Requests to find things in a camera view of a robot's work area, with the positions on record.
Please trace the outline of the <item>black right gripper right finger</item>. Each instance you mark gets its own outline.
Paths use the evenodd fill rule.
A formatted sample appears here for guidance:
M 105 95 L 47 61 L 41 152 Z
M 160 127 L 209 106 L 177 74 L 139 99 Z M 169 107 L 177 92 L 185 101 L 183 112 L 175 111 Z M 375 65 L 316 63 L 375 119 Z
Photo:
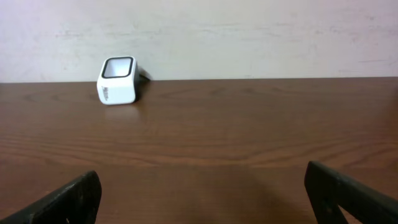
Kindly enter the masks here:
M 346 210 L 361 223 L 397 223 L 397 200 L 317 161 L 310 161 L 304 185 L 318 223 L 347 223 Z

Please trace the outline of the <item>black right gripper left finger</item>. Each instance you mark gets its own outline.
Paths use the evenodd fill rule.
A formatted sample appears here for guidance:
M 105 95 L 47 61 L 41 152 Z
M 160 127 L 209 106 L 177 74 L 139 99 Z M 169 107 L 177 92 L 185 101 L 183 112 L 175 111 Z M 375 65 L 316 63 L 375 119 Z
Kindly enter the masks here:
M 1 220 L 9 224 L 94 224 L 102 195 L 98 174 L 91 170 L 26 208 Z

